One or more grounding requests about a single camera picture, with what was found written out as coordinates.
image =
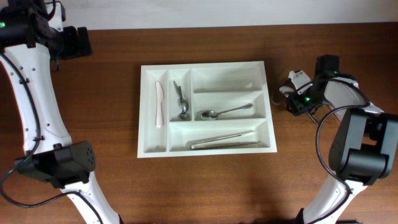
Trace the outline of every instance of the spoon handle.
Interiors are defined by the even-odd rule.
[[[252,103],[248,103],[248,104],[240,106],[238,108],[233,108],[233,109],[230,109],[230,110],[221,111],[218,114],[227,113],[227,112],[231,112],[231,111],[245,110],[245,109],[249,109],[249,108],[252,108],[252,107],[253,107],[253,104]]]

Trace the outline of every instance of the silver utensil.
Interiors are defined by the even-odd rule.
[[[252,107],[253,107],[253,104],[252,103],[248,103],[248,104],[240,106],[238,108],[233,108],[233,109],[226,110],[226,111],[221,111],[221,112],[218,112],[218,113],[215,112],[215,111],[212,111],[212,110],[208,110],[208,111],[203,112],[200,117],[202,119],[204,119],[204,120],[207,120],[207,121],[214,121],[214,120],[217,120],[217,118],[218,118],[218,116],[220,114],[228,113],[228,112],[232,112],[232,111],[250,109]]]
[[[180,97],[180,99],[178,100],[179,106],[182,110],[180,113],[180,118],[185,119],[188,117],[187,112],[189,110],[189,104],[188,104],[188,101],[185,100],[182,96],[181,87],[178,86],[175,81],[173,81],[173,83],[174,83],[175,91],[177,92],[177,95]]]
[[[247,131],[244,133],[232,134],[229,136],[223,136],[223,137],[218,137],[218,138],[204,140],[204,141],[198,141],[196,143],[191,144],[190,148],[192,150],[197,150],[197,149],[210,149],[210,148],[225,147],[225,146],[240,146],[240,145],[247,145],[247,144],[256,144],[256,143],[258,143],[257,141],[249,141],[249,142],[238,141],[238,142],[229,142],[229,143],[226,142],[226,143],[218,143],[218,144],[217,143],[207,144],[210,142],[220,141],[220,140],[224,140],[224,139],[237,138],[237,137],[245,136],[245,135],[252,134],[252,133],[255,133],[255,131]]]

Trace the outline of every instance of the wooden table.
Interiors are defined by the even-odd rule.
[[[63,122],[74,142],[90,140],[96,175],[125,223],[252,223],[293,218],[326,179],[315,154],[316,126],[272,106],[278,153],[137,159],[140,67],[264,61],[274,91],[291,70],[311,77],[315,59],[340,56],[340,69],[385,112],[398,114],[398,24],[256,26],[90,31],[94,54],[61,62],[52,75]],[[22,128],[12,89],[0,74],[0,174],[22,156]],[[322,132],[326,157],[338,122]],[[397,223],[398,161],[392,174],[361,193],[341,219]],[[58,194],[19,174],[9,195],[35,203]],[[35,209],[0,199],[1,223],[84,223],[67,198]]]

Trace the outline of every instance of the white tray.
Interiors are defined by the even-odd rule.
[[[181,109],[173,81],[181,86],[189,103],[189,118],[178,117]],[[155,125],[156,87],[164,92],[164,125]],[[248,110],[220,115],[216,121],[203,121],[204,110],[223,111],[252,103]],[[245,141],[257,144],[225,149],[191,150],[190,144],[230,134],[255,133]],[[235,142],[225,139],[223,142]],[[138,158],[199,156],[276,152],[274,126],[269,104],[266,71],[263,62],[202,63],[187,65],[146,65],[141,67]]]

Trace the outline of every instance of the white wall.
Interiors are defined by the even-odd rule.
[[[63,0],[61,2],[67,10],[66,25],[86,26],[89,29],[398,21],[398,0]]]

